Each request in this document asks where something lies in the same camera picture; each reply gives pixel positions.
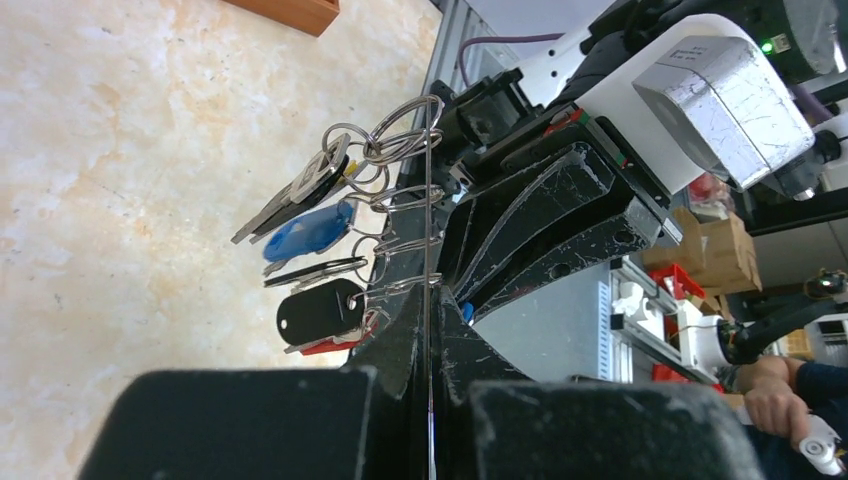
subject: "person's hand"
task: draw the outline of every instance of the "person's hand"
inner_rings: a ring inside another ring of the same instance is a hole
[[[745,394],[745,408],[755,427],[790,439],[796,449],[810,434],[807,404],[778,378],[760,379]]]

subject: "cable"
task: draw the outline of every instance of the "cable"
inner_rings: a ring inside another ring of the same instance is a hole
[[[683,327],[680,330],[669,335],[668,340],[666,340],[666,341],[668,341],[668,342],[672,341],[675,337],[680,335],[681,332],[683,332],[684,330],[689,330],[690,328],[716,328],[716,327],[718,327],[718,325],[689,325],[688,327]]]
[[[662,2],[659,0],[639,0],[636,5],[633,6],[633,10],[631,10],[630,15],[627,17],[627,21],[624,24],[624,34],[622,35],[622,38],[624,39],[625,45],[630,45],[631,37],[636,29],[636,24],[639,23],[641,17],[643,17],[651,7],[659,6],[661,3]],[[665,8],[665,11],[671,10],[679,4],[680,1],[673,2]]]
[[[816,125],[833,118],[833,113],[831,113],[830,110],[828,110],[815,95],[808,92],[806,88],[801,85],[789,85],[789,91],[795,95],[795,100],[798,102],[798,105],[800,105],[807,114],[813,117],[813,121]]]
[[[545,33],[543,35],[522,35],[518,37],[474,37],[462,42],[459,46],[459,73],[465,86],[471,85],[468,72],[465,70],[465,50],[472,45],[481,43],[536,43],[559,40],[565,33]]]

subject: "black plastic key tag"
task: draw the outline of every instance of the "black plastic key tag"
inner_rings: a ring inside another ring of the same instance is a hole
[[[303,345],[359,328],[364,314],[362,288],[339,278],[283,300],[277,331],[289,345]]]

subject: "blue plastic key tag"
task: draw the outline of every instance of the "blue plastic key tag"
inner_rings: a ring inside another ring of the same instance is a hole
[[[300,255],[323,252],[350,231],[354,211],[349,202],[340,202],[304,213],[277,230],[262,256],[271,263],[278,263]]]

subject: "black key fob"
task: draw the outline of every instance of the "black key fob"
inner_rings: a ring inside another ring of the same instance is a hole
[[[362,288],[339,278],[283,300],[277,331],[289,345],[303,345],[359,328],[364,314]]]
[[[295,218],[296,216],[306,213],[311,210],[313,207],[321,203],[324,198],[333,190],[333,187],[338,183],[339,178],[341,178],[345,169],[347,168],[347,164],[350,161],[350,157],[345,155],[342,159],[341,165],[335,172],[333,172],[327,179],[318,187],[309,194],[302,202],[300,203],[289,203],[285,207],[281,208],[277,213],[271,216],[265,223],[260,225],[256,230],[253,231],[254,235],[261,237],[266,233],[276,230],[282,224],[288,222],[289,220]]]

